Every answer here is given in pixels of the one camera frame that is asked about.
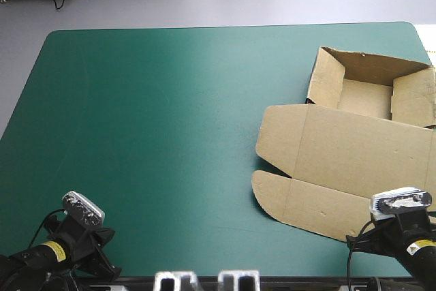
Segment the metal bracket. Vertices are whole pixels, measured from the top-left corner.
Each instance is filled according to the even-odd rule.
[[[221,271],[218,284],[220,291],[260,291],[259,271]]]
[[[202,291],[192,271],[157,272],[153,291]]]

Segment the cardboard box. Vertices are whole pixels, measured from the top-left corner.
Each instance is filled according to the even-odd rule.
[[[436,195],[436,132],[421,127],[435,124],[434,77],[427,64],[321,48],[314,104],[265,111],[256,151],[291,178],[253,174],[262,208],[344,241],[369,221],[373,194],[414,186]]]
[[[436,75],[425,63],[320,48],[307,99],[365,116],[436,125]]]

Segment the cardboard flap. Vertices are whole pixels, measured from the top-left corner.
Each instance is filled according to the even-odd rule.
[[[364,116],[390,119],[392,87],[343,79],[338,109]]]
[[[289,175],[296,164],[307,108],[307,105],[270,106],[260,127],[256,152]]]
[[[392,120],[417,126],[436,124],[436,76],[433,68],[394,80]]]
[[[317,105],[272,106],[256,149],[294,179],[370,198],[424,188],[432,137],[423,127]]]
[[[392,81],[430,66],[417,61],[365,54],[363,52],[340,51],[327,47],[323,49],[345,66],[345,78],[367,83],[392,86]]]
[[[365,198],[423,188],[432,136],[422,127],[309,105],[292,177]]]
[[[260,206],[276,220],[345,241],[370,220],[370,200],[296,179],[256,171],[251,180]]]
[[[436,130],[433,132],[431,150],[429,155],[429,167],[427,170],[427,180],[424,188],[433,196],[433,204],[429,207],[431,211],[436,211]]]
[[[318,49],[307,99],[314,104],[337,108],[341,98],[345,68],[323,48]]]

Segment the black cable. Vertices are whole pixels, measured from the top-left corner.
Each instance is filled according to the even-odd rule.
[[[47,216],[45,216],[45,218],[42,220],[39,228],[36,230],[35,234],[33,235],[32,240],[29,243],[28,248],[32,248],[33,243],[35,242],[36,236],[38,235],[38,233],[40,232],[40,230],[42,229],[42,227],[44,226],[44,224],[47,222],[47,219],[51,216],[54,215],[55,213],[60,213],[62,211],[65,211],[65,209],[57,209],[56,211],[52,211],[51,213],[47,214]]]
[[[348,260],[347,260],[347,282],[348,282],[348,290],[352,291],[352,282],[351,282],[351,277],[349,276],[349,268],[351,266],[352,263],[352,255],[354,252],[354,248],[357,244],[357,242],[360,240],[360,237],[362,236],[363,232],[368,228],[368,226],[370,226],[373,222],[369,221],[368,223],[366,223],[365,225],[363,225],[362,229],[360,230],[359,234],[357,235],[357,237],[354,239],[353,242],[353,246],[352,248],[349,250],[348,253]]]

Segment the green table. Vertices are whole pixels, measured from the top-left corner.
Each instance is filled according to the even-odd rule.
[[[344,243],[280,224],[251,191],[265,107],[303,103],[317,48],[429,63],[403,22],[56,31],[0,143],[0,254],[74,189],[116,230],[124,275],[343,275]],[[403,275],[358,254],[356,275]]]

